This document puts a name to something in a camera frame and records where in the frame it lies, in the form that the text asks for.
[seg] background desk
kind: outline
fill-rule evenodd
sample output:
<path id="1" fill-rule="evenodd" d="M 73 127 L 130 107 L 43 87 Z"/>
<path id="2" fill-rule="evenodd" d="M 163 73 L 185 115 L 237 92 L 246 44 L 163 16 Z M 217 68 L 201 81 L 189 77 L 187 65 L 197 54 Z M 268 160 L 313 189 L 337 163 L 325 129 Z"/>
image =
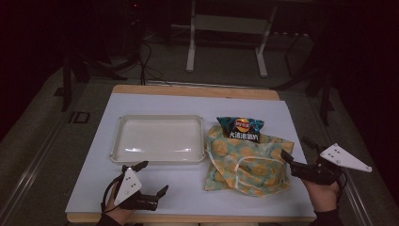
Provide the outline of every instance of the background desk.
<path id="1" fill-rule="evenodd" d="M 68 203 L 71 222 L 96 222 L 106 186 L 121 166 L 109 154 L 119 117 L 128 114 L 196 114 L 203 117 L 204 134 L 218 124 L 217 116 L 245 116 L 265 121 L 262 133 L 295 143 L 295 160 L 305 162 L 287 105 L 272 90 L 116 86 L 91 144 L 87 159 Z M 158 209 L 136 211 L 135 222 L 267 222 L 312 220 L 314 213 L 300 180 L 292 188 L 268 198 L 254 198 L 235 190 L 205 191 L 211 162 L 154 164 L 137 174 L 142 191 L 155 194 L 169 185 Z"/>

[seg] person's left hand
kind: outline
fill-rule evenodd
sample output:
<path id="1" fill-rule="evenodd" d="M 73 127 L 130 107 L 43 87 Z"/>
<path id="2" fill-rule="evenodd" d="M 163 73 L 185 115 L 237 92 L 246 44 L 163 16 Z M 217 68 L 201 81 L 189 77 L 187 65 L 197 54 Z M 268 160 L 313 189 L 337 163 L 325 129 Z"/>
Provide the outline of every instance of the person's left hand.
<path id="1" fill-rule="evenodd" d="M 114 219 L 118 224 L 124 225 L 135 210 L 127 210 L 127 209 L 121 209 L 120 207 L 116 207 L 116 205 L 114 204 L 115 201 L 114 194 L 117 187 L 117 183 L 118 182 L 116 182 L 112 187 L 111 195 L 109 196 L 108 203 L 106 204 L 105 207 L 105 214 Z"/>

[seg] patterned fabric bag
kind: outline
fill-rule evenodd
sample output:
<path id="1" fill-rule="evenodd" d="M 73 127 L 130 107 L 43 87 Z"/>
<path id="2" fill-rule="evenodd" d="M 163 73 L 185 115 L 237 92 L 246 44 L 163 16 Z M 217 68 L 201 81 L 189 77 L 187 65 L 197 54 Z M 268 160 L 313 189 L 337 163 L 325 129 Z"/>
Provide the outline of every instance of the patterned fabric bag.
<path id="1" fill-rule="evenodd" d="M 250 196 L 264 197 L 290 187 L 281 150 L 292 153 L 292 141 L 261 134 L 260 143 L 227 138 L 215 125 L 206 137 L 206 152 L 213 165 L 205 190 L 237 189 Z"/>

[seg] gray carpet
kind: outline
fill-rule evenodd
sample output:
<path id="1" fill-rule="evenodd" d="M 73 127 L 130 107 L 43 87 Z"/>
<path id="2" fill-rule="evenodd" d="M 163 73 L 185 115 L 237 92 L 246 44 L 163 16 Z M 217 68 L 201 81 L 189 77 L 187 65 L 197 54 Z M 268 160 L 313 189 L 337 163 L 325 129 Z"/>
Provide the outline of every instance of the gray carpet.
<path id="1" fill-rule="evenodd" d="M 291 41 L 284 36 L 274 36 L 269 40 L 264 54 L 269 71 L 267 78 L 259 76 L 252 48 L 216 48 L 198 45 L 195 70 L 193 73 L 186 73 L 187 45 L 152 41 L 149 42 L 152 54 L 148 63 L 148 84 L 195 83 L 267 89 L 290 79 L 284 62 L 284 51 Z M 303 62 L 303 56 L 309 51 L 309 48 L 304 46 L 309 47 L 300 44 L 291 52 L 290 58 L 294 61 L 293 70 Z M 148 49 L 143 47 L 143 56 L 148 56 L 148 53 Z M 139 73 L 139 67 L 135 66 L 133 69 L 120 72 L 121 75 L 129 77 L 124 82 L 93 74 L 93 78 L 86 85 L 73 83 L 74 102 L 65 113 L 60 112 L 62 99 L 53 95 L 56 88 L 62 86 L 62 72 L 55 73 L 46 82 L 0 144 L 2 208 L 36 154 L 43 149 L 47 151 L 46 155 L 42 156 L 42 165 L 30 189 L 26 190 L 15 206 L 15 211 L 9 218 L 9 225 L 67 223 L 64 210 L 111 90 L 115 84 L 137 84 Z M 326 127 L 318 115 L 320 98 L 307 97 L 303 92 L 306 84 L 304 81 L 291 89 L 279 92 L 281 100 L 286 101 L 289 106 L 298 136 L 312 137 L 324 146 L 337 142 L 374 168 L 372 173 L 347 171 L 351 181 L 341 203 L 341 216 L 345 225 L 399 225 L 398 207 L 392 201 L 373 159 L 346 113 L 339 93 L 336 90 L 331 93 L 330 100 L 335 111 L 328 113 L 330 126 Z M 88 123 L 68 123 L 73 111 L 89 112 Z M 308 161 L 312 161 L 315 157 L 314 151 L 305 145 L 303 147 Z M 306 225 L 306 223 L 291 222 L 281 225 Z"/>

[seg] person's right hand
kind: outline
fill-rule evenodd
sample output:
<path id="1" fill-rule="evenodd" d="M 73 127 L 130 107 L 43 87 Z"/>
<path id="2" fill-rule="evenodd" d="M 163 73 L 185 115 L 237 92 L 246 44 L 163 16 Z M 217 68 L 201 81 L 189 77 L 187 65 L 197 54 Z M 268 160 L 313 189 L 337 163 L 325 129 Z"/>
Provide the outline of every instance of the person's right hand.
<path id="1" fill-rule="evenodd" d="M 314 182 L 302 180 L 308 190 L 314 211 L 326 212 L 337 209 L 337 199 L 340 188 L 337 182 L 330 186 L 321 186 Z"/>

